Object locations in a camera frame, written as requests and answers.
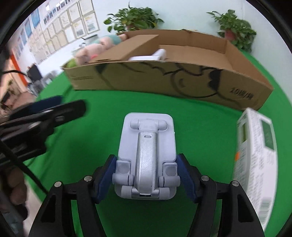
barcode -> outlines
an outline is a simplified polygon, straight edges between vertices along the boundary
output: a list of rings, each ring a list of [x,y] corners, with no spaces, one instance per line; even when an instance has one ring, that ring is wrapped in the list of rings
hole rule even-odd
[[[258,218],[259,218],[261,224],[265,223],[265,221],[268,217],[271,202],[272,201],[270,198],[265,198],[262,200],[262,203],[260,205],[260,211],[258,213]]]

plush toy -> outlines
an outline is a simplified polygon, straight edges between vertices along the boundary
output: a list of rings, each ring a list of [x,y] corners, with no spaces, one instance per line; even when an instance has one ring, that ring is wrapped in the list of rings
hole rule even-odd
[[[95,58],[102,52],[110,49],[111,47],[125,41],[127,36],[125,34],[121,35],[106,35],[102,38],[97,39],[92,44],[81,48],[75,55],[74,59],[71,59],[67,63],[67,68],[81,66]]]

orange pillar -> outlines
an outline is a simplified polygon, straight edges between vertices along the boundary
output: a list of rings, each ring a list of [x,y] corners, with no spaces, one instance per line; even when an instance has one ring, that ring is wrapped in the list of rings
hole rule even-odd
[[[15,69],[18,70],[18,71],[20,71],[20,68],[19,68],[19,66],[18,66],[18,64],[17,64],[17,61],[16,61],[16,59],[15,59],[13,53],[10,55],[10,58],[11,58],[11,61],[12,61],[13,65],[14,65]],[[26,79],[24,78],[24,75],[22,75],[22,74],[20,74],[20,73],[19,73],[18,75],[19,75],[21,81],[23,82],[24,86],[27,86],[27,81],[26,81]]]

orange sticker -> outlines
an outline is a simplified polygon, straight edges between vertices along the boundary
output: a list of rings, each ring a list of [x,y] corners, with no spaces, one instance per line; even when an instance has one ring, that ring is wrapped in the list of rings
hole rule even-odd
[[[239,151],[238,152],[236,152],[236,154],[235,154],[235,161],[238,161],[239,160]]]

brown cardboard box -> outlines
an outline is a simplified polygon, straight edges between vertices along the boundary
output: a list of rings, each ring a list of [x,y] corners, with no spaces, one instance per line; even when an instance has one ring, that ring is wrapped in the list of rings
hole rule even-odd
[[[137,30],[126,34],[129,39],[90,64],[74,68],[64,65],[75,89],[159,93],[241,110],[259,109],[273,90],[226,39],[186,30]],[[126,61],[132,56],[151,55],[158,48],[166,50],[165,61]]]

